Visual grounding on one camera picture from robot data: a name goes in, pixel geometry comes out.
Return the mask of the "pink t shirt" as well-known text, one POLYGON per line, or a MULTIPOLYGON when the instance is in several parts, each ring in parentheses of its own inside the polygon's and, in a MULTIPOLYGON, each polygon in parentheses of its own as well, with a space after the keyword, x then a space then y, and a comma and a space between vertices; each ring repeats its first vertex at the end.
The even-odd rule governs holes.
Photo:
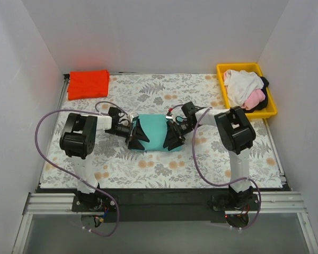
POLYGON ((255 89, 241 106, 244 110, 252 110, 265 100, 266 96, 261 89, 255 89))

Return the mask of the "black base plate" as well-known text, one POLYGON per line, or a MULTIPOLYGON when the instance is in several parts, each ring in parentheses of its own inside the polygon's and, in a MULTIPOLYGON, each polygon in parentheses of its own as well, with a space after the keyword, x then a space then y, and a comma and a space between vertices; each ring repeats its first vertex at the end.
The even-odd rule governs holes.
POLYGON ((209 221, 224 223, 225 215, 244 214, 258 209, 258 197, 247 205, 233 206, 229 191, 224 188, 204 189, 107 189, 83 197, 75 194, 72 211, 86 214, 107 212, 106 222, 114 222, 120 213, 121 222, 209 221))

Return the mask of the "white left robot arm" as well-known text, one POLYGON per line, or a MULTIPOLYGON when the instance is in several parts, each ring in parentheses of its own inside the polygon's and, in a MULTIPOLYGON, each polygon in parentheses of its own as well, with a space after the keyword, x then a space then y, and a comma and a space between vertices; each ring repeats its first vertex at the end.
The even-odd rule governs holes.
POLYGON ((149 143, 149 138, 141 127, 137 114, 126 118, 126 125, 122 124, 122 117, 126 115, 117 107, 110 107, 107 115, 82 115, 69 113, 61 133, 59 145, 70 157, 75 175, 79 177, 77 185, 77 205, 83 205, 89 211, 114 211, 115 201, 100 193, 92 169, 91 153, 94 150, 96 132, 102 130, 108 134, 125 138, 128 149, 144 150, 142 142, 149 143))

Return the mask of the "folded orange t shirt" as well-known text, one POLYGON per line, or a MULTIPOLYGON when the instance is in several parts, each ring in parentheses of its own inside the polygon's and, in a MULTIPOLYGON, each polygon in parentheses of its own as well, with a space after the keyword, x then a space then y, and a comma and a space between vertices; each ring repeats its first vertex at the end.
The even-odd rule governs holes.
POLYGON ((107 70, 71 71, 68 100, 107 97, 110 73, 107 70))

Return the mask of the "yellow plastic bin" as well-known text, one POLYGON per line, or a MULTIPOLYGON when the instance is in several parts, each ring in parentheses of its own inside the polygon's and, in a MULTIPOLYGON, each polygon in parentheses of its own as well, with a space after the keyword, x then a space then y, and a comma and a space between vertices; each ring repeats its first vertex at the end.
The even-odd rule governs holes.
MULTIPOLYGON (((224 105, 226 108, 230 108, 229 100, 227 97, 227 89, 224 86, 223 75, 224 72, 228 69, 241 71, 245 70, 247 72, 255 72, 258 76, 263 76, 260 66, 255 62, 239 62, 239 63, 220 63, 216 66, 217 78, 219 86, 222 92, 224 105)), ((252 113, 247 113, 246 116, 248 119, 268 119, 271 116, 274 116, 278 113, 276 105, 273 101, 273 97, 267 88, 267 98, 268 103, 267 107, 260 111, 254 111, 252 113)))

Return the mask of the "white t shirt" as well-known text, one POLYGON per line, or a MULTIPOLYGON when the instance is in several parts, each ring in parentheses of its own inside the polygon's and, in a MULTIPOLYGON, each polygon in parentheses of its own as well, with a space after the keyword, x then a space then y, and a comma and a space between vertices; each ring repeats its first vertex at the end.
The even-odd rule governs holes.
POLYGON ((255 72, 229 69, 224 72, 223 79, 230 107, 241 107, 255 89, 263 88, 263 82, 255 72))

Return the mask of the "black t shirt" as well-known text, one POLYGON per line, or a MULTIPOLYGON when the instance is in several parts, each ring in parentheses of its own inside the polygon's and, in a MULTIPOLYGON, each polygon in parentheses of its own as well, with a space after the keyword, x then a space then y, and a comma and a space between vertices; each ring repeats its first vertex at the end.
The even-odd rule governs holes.
POLYGON ((266 79, 265 77, 263 77, 263 76, 260 76, 260 79, 261 79, 262 82, 263 82, 263 88, 262 88, 261 90, 264 92, 266 98, 265 98, 265 100, 264 100, 263 102, 261 102, 258 106, 256 106, 256 107, 255 107, 254 109, 252 109, 252 110, 247 111, 247 110, 244 110, 244 109, 243 109, 246 113, 252 113, 252 112, 254 112, 254 111, 260 111, 260 110, 266 108, 267 105, 268 105, 267 88, 268 88, 268 86, 269 86, 269 82, 268 82, 267 79, 266 79))

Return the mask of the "aluminium rail frame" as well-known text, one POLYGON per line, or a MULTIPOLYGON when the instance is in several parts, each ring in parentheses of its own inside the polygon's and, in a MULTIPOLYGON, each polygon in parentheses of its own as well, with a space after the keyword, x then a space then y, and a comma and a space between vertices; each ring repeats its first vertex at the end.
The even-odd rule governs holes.
MULTIPOLYGON (((303 236, 310 253, 318 253, 318 245, 308 219, 307 209, 300 192, 262 192, 260 213, 295 213, 298 216, 303 236)), ((41 215, 70 215, 74 194, 34 193, 29 194, 22 214, 22 221, 13 246, 13 253, 22 253, 27 240, 32 218, 41 215)))

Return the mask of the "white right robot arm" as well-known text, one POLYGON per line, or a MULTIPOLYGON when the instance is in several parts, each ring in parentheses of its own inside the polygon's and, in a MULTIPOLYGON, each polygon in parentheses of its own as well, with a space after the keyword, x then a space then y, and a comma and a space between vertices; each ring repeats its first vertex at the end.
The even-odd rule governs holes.
POLYGON ((212 110, 197 107, 193 102, 181 106, 185 119, 174 119, 172 109, 166 114, 167 133, 163 148, 169 151, 182 146, 185 136, 192 132, 194 147, 197 128, 210 125, 218 128, 223 146, 229 153, 231 180, 228 186, 227 203, 235 210, 244 209, 253 197, 253 187, 249 180, 249 154, 256 139, 256 133, 240 107, 227 110, 212 110))

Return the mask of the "teal t shirt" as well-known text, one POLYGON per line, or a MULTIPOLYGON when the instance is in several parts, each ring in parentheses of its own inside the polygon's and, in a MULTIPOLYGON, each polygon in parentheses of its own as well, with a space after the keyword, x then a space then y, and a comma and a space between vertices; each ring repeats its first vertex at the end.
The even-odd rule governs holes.
POLYGON ((167 119, 163 114, 140 114, 140 124, 150 142, 140 141, 144 151, 170 152, 163 148, 167 134, 167 119))

